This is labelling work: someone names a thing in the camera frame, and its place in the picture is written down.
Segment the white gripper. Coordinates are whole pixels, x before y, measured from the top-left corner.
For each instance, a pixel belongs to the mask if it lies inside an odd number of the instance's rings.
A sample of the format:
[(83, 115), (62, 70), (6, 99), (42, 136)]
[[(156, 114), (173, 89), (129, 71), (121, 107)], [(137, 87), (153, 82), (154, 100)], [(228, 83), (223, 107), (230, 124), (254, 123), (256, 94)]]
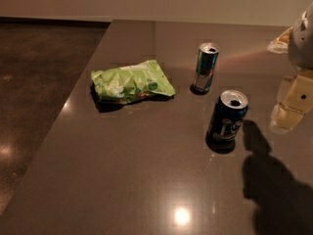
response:
[(294, 77), (284, 77), (271, 115), (272, 130), (293, 130), (313, 108), (313, 2), (292, 28), (270, 42), (267, 50), (289, 52), (290, 62), (304, 69)]

